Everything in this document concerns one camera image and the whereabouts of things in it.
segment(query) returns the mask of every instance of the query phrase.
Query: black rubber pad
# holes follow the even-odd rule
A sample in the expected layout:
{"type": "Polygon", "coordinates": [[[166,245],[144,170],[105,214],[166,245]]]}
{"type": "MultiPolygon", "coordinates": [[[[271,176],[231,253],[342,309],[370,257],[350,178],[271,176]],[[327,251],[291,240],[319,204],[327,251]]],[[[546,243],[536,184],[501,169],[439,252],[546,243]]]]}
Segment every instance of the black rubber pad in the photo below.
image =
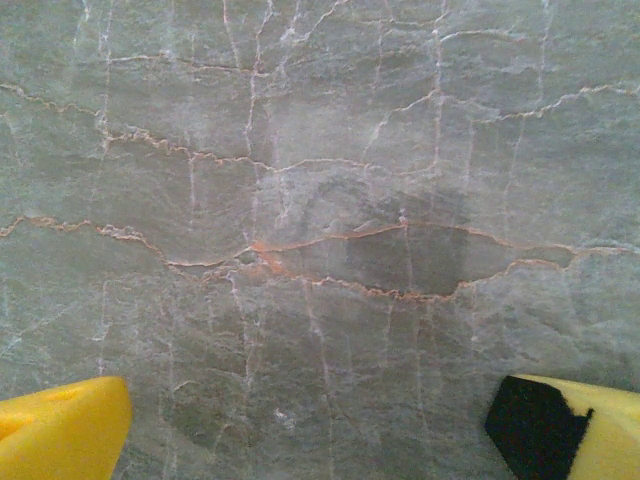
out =
{"type": "Polygon", "coordinates": [[[565,480],[593,414],[574,415],[545,383],[505,377],[484,424],[521,480],[565,480]]]}

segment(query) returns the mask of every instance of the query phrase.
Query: crack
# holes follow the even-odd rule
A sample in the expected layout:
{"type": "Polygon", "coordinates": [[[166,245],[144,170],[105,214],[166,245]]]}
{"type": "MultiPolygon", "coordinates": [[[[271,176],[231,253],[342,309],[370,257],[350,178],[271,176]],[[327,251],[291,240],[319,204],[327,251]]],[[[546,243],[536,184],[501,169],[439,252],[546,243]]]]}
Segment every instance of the crack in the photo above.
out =
{"type": "Polygon", "coordinates": [[[375,297],[389,297],[398,301],[406,301],[406,302],[417,302],[417,303],[432,303],[435,300],[443,300],[448,301],[454,298],[458,291],[461,288],[473,288],[475,284],[478,282],[487,282],[491,281],[495,278],[504,277],[510,275],[514,269],[521,266],[533,266],[533,267],[544,267],[556,270],[558,272],[565,272],[569,270],[577,259],[583,258],[588,255],[601,255],[601,256],[609,256],[609,255],[624,255],[624,254],[633,254],[640,256],[640,249],[630,245],[613,245],[613,246],[598,246],[594,245],[588,248],[581,247],[576,248],[567,245],[559,245],[559,244],[550,244],[545,246],[532,246],[532,245],[518,245],[509,243],[501,238],[495,237],[493,235],[478,231],[472,228],[459,227],[459,226],[446,226],[446,225],[438,225],[435,223],[429,222],[414,222],[409,224],[407,221],[403,221],[397,225],[388,225],[385,227],[376,228],[369,231],[360,231],[360,232],[351,232],[349,234],[343,235],[326,235],[317,239],[313,239],[307,242],[300,242],[295,244],[288,245],[279,245],[279,246],[268,246],[262,242],[254,242],[253,244],[240,249],[239,251],[227,255],[224,258],[216,259],[210,262],[177,262],[171,261],[166,258],[166,255],[161,251],[160,248],[153,245],[149,242],[144,234],[136,231],[133,227],[125,226],[125,227],[116,227],[114,225],[95,225],[90,220],[83,220],[82,222],[76,224],[69,224],[67,222],[58,223],[52,217],[18,217],[12,223],[10,223],[6,227],[0,227],[0,239],[6,238],[12,233],[15,232],[16,228],[21,223],[29,223],[30,225],[36,228],[48,228],[56,231],[73,233],[80,228],[88,227],[93,228],[94,231],[101,236],[109,237],[116,241],[124,241],[124,242],[132,242],[143,245],[151,252],[153,252],[161,261],[163,265],[168,267],[174,274],[177,274],[189,281],[198,282],[198,283],[206,283],[212,279],[218,280],[226,280],[231,281],[230,276],[231,273],[235,272],[236,274],[242,274],[246,276],[259,276],[259,277],[283,277],[291,280],[301,280],[305,282],[305,285],[308,286],[324,286],[324,285],[336,285],[348,290],[356,291],[363,296],[375,296],[375,297]],[[469,235],[478,235],[482,236],[485,239],[488,239],[494,242],[496,245],[503,246],[506,248],[511,248],[515,250],[521,250],[520,256],[513,261],[511,261],[504,269],[498,270],[491,275],[484,276],[482,278],[477,278],[473,280],[460,280],[455,288],[449,294],[439,294],[439,293],[431,293],[431,294],[423,294],[419,292],[412,291],[402,291],[399,289],[383,289],[378,287],[369,287],[359,282],[352,282],[343,280],[340,278],[334,278],[331,275],[323,276],[323,277],[314,277],[309,274],[302,274],[299,272],[294,272],[289,270],[282,259],[279,257],[279,254],[298,250],[303,247],[311,246],[318,244],[320,242],[324,242],[327,240],[337,239],[337,240],[351,240],[357,238],[370,237],[374,235],[379,235],[385,232],[393,231],[393,230],[406,230],[408,226],[434,226],[439,228],[448,228],[459,230],[462,232],[466,232],[469,235]],[[565,250],[571,255],[571,258],[566,262],[565,265],[561,265],[560,262],[555,262],[552,260],[546,260],[543,258],[527,258],[528,252],[535,252],[536,249],[561,249],[565,250]],[[247,253],[255,254],[255,261],[251,261],[248,264],[237,265],[226,267],[227,262],[233,260],[240,260],[242,255],[247,253]],[[208,269],[205,274],[201,276],[196,276],[189,274],[182,269],[188,269],[190,267],[204,267],[208,269]]]}

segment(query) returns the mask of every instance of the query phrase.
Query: dark patch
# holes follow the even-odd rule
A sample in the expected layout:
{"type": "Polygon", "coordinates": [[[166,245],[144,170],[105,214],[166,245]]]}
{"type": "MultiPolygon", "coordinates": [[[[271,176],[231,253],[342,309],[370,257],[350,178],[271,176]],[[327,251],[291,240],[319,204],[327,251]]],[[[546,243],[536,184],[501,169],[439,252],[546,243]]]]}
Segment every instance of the dark patch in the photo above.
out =
{"type": "Polygon", "coordinates": [[[574,415],[551,385],[507,376],[484,428],[519,479],[564,480],[592,415],[574,415]]]}

